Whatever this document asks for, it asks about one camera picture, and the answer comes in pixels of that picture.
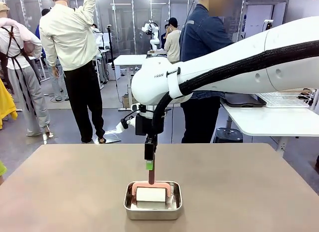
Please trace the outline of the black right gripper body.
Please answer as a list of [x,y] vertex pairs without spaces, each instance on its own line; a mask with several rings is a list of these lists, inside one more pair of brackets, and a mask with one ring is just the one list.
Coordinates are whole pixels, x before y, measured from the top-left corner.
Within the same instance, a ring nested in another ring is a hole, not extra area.
[[153,122],[152,118],[137,114],[135,117],[135,134],[139,136],[161,134],[164,130],[164,118],[165,116],[162,115]]

